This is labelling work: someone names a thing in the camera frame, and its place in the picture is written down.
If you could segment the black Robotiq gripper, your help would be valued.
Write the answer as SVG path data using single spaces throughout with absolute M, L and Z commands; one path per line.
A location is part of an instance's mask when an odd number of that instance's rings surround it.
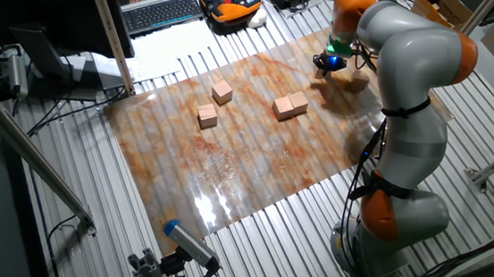
M 346 59 L 337 55 L 314 55 L 313 64 L 319 71 L 322 71 L 324 79 L 329 79 L 334 71 L 340 71 L 347 67 Z

